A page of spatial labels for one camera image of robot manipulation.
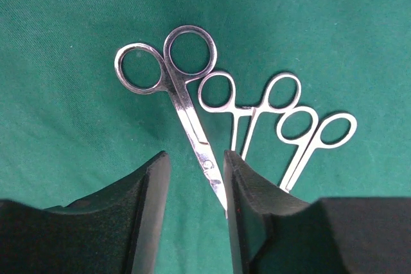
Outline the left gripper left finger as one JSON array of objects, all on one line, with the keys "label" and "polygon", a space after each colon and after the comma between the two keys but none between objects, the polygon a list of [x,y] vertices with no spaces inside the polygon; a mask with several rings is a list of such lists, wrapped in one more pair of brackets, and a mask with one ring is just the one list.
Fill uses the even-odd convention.
[{"label": "left gripper left finger", "polygon": [[65,207],[1,200],[1,272],[153,273],[170,173],[160,152]]}]

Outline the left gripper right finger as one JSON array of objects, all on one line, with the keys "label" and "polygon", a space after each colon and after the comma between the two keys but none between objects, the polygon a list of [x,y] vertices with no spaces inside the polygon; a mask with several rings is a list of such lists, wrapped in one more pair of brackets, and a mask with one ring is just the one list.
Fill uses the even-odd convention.
[{"label": "left gripper right finger", "polygon": [[302,201],[224,154],[235,273],[409,273],[410,199]]}]

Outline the steel hemostat clamp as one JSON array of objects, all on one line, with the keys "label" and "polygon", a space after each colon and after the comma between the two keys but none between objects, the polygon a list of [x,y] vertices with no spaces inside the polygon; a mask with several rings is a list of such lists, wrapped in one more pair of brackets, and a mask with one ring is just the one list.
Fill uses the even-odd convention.
[{"label": "steel hemostat clamp", "polygon": [[[289,139],[285,137],[282,133],[283,125],[289,117],[299,112],[304,112],[310,115],[311,126],[308,129],[308,131],[303,133],[301,136],[294,139]],[[348,131],[336,141],[333,141],[331,143],[323,142],[321,139],[321,135],[324,129],[333,121],[339,119],[344,119],[349,122]],[[279,188],[289,193],[293,189],[295,183],[299,179],[302,171],[304,170],[306,164],[308,163],[309,159],[311,158],[315,150],[329,150],[344,145],[352,138],[357,129],[357,126],[358,123],[355,116],[347,112],[332,114],[324,118],[323,121],[319,121],[318,113],[313,108],[307,106],[295,107],[287,111],[285,114],[283,114],[277,123],[275,129],[276,134],[279,140],[283,143],[296,145],[297,150],[293,156],[293,159],[288,165],[288,168],[283,176],[283,179],[279,184]]]}]

